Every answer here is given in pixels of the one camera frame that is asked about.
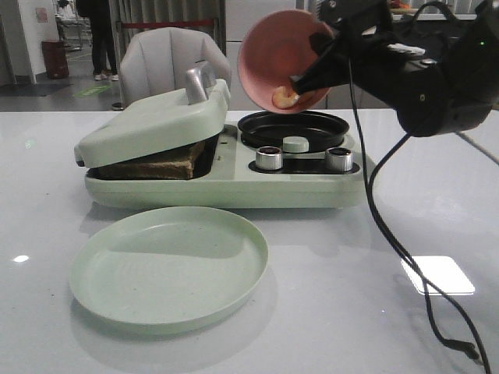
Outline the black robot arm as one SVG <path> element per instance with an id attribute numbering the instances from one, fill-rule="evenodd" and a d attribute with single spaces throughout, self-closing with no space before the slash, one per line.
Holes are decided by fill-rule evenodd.
<path id="1" fill-rule="evenodd" d="M 318 58 L 293 79 L 299 93 L 352 82 L 417 137 L 473 129 L 498 101 L 496 1 L 481 2 L 456 41 L 441 36 L 434 59 L 405 49 L 385 1 L 322 1 L 315 14 L 336 34 L 310 36 Z"/>

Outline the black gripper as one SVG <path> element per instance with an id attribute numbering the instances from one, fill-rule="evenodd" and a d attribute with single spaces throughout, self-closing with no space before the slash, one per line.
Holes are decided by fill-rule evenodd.
<path id="1" fill-rule="evenodd" d="M 386 1 L 319 1 L 313 15 L 331 34 L 310 35 L 317 59 L 303 74 L 289 77 L 295 92 L 351 82 L 387 105 L 429 104 L 422 52 L 395 35 Z"/>

